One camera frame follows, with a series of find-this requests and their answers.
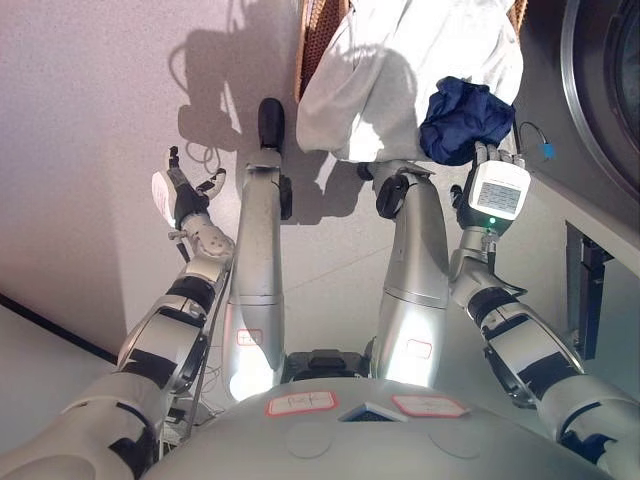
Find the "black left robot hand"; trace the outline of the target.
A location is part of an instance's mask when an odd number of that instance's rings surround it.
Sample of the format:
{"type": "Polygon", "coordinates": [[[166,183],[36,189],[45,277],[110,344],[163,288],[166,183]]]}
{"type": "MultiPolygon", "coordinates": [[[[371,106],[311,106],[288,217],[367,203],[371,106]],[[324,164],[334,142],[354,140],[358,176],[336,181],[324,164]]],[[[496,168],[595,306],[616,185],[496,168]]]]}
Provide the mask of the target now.
{"type": "Polygon", "coordinates": [[[220,193],[225,180],[226,170],[218,168],[207,180],[194,187],[180,168],[179,148],[171,146],[166,167],[151,177],[151,194],[168,225],[180,230],[187,217],[208,213],[210,201],[220,193]]]}

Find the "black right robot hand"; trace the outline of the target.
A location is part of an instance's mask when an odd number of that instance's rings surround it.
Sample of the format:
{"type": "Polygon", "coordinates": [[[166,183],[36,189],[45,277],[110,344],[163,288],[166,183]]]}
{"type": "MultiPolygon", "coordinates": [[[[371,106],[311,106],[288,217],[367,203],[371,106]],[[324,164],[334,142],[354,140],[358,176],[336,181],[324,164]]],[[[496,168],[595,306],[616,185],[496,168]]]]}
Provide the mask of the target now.
{"type": "Polygon", "coordinates": [[[463,230],[477,227],[502,236],[523,209],[531,176],[518,153],[480,141],[473,153],[464,186],[458,193],[451,188],[457,223],[463,230]]]}

